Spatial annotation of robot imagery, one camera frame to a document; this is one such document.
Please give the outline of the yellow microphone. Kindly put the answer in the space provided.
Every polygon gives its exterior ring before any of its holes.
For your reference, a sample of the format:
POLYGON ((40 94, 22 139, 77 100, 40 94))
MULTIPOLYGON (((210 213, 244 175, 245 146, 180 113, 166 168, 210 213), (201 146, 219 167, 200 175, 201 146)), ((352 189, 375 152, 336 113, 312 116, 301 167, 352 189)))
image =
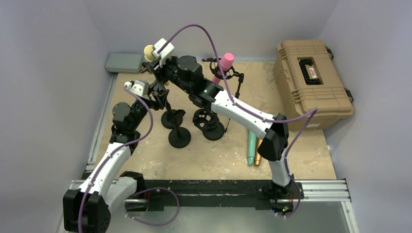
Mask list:
POLYGON ((156 57, 153 56, 153 51, 154 51, 154 46, 153 45, 147 45, 144 48, 143 55, 144 55, 144 58, 147 62, 152 62, 156 59, 156 57))

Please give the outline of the clip round-base stand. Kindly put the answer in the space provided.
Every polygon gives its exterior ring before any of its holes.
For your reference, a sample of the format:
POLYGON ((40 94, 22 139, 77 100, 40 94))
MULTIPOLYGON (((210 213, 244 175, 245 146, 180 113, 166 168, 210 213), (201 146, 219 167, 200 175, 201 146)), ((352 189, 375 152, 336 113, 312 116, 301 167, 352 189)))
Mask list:
MULTIPOLYGON (((163 125, 163 127, 167 128, 167 129, 173 129, 173 125, 171 123, 169 123, 169 120, 171 118, 171 114, 173 114, 176 110, 172 109, 170 111, 165 111, 162 116, 161 116, 161 124, 163 125)), ((183 122, 183 117, 181 117, 180 119, 178 119, 179 124, 181 125, 183 122)))
POLYGON ((191 134, 187 128, 181 127, 178 119, 185 115, 185 111, 182 109, 176 110, 171 114, 169 123, 173 125, 173 129, 170 131, 168 141, 174 148, 184 148, 191 142, 191 134))

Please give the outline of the shock mount round-base stand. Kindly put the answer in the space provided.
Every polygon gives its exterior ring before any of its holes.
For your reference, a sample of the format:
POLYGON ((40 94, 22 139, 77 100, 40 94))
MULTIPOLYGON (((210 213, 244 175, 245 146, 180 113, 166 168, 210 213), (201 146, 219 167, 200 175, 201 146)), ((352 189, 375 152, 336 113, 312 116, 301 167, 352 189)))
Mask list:
POLYGON ((224 135, 225 128, 217 114, 207 109, 198 109, 193 115, 192 123, 207 140, 217 141, 224 135))

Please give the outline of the teal microphone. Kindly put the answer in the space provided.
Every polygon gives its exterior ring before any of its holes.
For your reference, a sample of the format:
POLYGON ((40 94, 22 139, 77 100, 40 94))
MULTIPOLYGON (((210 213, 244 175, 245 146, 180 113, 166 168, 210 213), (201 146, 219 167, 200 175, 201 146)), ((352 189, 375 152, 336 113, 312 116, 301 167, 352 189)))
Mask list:
POLYGON ((249 133, 248 133, 248 151, 247 151, 248 166, 252 166, 255 162, 256 145, 257 145, 257 137, 252 131, 249 131, 249 133))

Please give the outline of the gold microphone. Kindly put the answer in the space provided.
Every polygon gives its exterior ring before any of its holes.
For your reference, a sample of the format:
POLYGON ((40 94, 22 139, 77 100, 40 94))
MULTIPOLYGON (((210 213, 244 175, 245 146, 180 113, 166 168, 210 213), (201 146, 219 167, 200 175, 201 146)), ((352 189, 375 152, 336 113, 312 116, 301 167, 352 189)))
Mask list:
POLYGON ((260 166, 261 159, 262 159, 262 157, 261 157, 260 153, 258 152, 258 146, 257 146, 256 147, 256 152, 255 152, 254 165, 255 166, 260 166))

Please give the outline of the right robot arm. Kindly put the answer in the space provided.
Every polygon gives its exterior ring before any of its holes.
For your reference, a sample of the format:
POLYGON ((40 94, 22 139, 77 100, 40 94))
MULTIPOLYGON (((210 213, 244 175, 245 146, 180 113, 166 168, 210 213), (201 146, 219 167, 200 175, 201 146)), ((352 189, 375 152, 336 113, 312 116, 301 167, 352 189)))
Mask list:
POLYGON ((201 110, 224 115, 253 132, 262 140, 257 150, 269 162, 274 194, 283 198, 291 193, 292 175, 285 164, 289 129, 284 115, 273 116, 235 98, 227 88, 207 79, 193 56, 147 58, 143 66, 155 77, 154 91, 171 82, 201 110))

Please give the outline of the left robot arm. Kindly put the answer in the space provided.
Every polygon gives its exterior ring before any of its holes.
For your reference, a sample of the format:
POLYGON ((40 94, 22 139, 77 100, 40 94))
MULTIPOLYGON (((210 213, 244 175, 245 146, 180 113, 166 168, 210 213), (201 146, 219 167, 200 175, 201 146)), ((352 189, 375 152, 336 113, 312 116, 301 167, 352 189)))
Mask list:
POLYGON ((113 107, 113 125, 105 154, 85 181, 63 196, 63 226, 72 233, 104 233, 112 213, 125 199, 138 199, 145 192, 142 175, 125 173, 115 180, 121 167, 131 158, 138 143, 153 130, 152 111, 157 103, 149 97, 146 81, 127 81, 124 90, 136 101, 120 102, 113 107))

